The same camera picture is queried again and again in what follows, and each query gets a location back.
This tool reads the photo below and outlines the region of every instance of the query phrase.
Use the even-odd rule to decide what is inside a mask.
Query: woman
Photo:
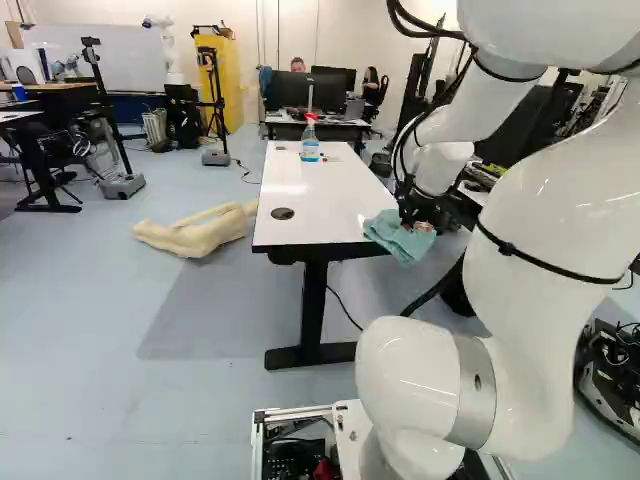
[[[372,105],[377,104],[378,90],[380,89],[380,80],[378,79],[378,70],[376,67],[369,67],[364,73],[362,80],[362,98]]]

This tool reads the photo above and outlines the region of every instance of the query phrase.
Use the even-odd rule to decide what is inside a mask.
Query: yellow panel
[[[225,124],[227,130],[233,133],[244,123],[242,92],[240,90],[240,72],[235,41],[219,35],[201,34],[195,35],[194,42],[196,47],[213,47],[217,50],[216,57],[218,58],[220,89],[222,90],[222,97],[225,101]],[[202,98],[205,102],[212,102],[213,98],[207,68],[199,66],[198,69],[200,71]],[[215,76],[212,80],[215,92]],[[213,108],[205,107],[202,110],[204,110],[205,121],[208,124]]]

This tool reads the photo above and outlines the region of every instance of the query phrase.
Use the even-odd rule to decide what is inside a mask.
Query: white wall
[[[257,118],[258,45],[260,61],[277,66],[278,0],[29,0],[29,4],[40,23],[138,25],[146,14],[169,15],[176,23],[173,31],[180,65],[192,83],[198,83],[199,79],[189,36],[191,26],[224,19],[237,35],[248,121]],[[445,26],[457,28],[455,0],[404,0],[404,5],[434,23],[446,12]],[[448,55],[455,44],[454,40],[441,41],[432,79],[445,75],[450,62]],[[359,84],[365,68],[375,65],[380,74],[391,80],[377,120],[382,128],[395,126],[411,55],[423,52],[426,46],[426,40],[409,39],[393,28],[385,0],[280,0],[280,68],[288,69],[293,56],[302,56],[309,66],[316,63],[356,68]]]
[[[93,23],[140,25],[145,15],[173,18],[178,61],[187,80],[199,84],[196,52],[189,35],[193,24],[224,20],[237,35],[245,119],[255,120],[257,112],[258,63],[256,40],[256,0],[30,0],[40,23]]]

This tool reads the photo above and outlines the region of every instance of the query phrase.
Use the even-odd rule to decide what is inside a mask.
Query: person
[[[367,103],[375,105],[378,99],[379,89],[380,80],[378,79],[378,70],[376,70],[376,67],[370,66],[367,68],[367,71],[364,72],[362,98],[364,98]]]
[[[307,71],[307,66],[304,64],[302,57],[293,57],[291,59],[291,71],[298,73],[304,73]]]

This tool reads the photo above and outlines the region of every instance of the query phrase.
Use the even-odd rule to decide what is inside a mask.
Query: black table leg
[[[327,261],[305,263],[300,344],[267,350],[264,356],[267,370],[353,362],[356,342],[320,343],[328,267]]]
[[[40,148],[36,136],[28,131],[28,128],[19,128],[14,136],[22,150],[21,160],[23,168],[27,166],[33,172],[33,177],[38,182],[39,191],[18,202],[16,211],[19,212],[59,212],[77,213],[82,210],[76,205],[62,205],[55,193],[56,180],[47,168],[45,157]],[[31,203],[34,199],[44,197],[47,205]]]
[[[362,141],[362,129],[358,129],[358,133],[356,134],[356,141],[353,145],[353,149],[360,156],[362,151],[364,150],[364,142]]]

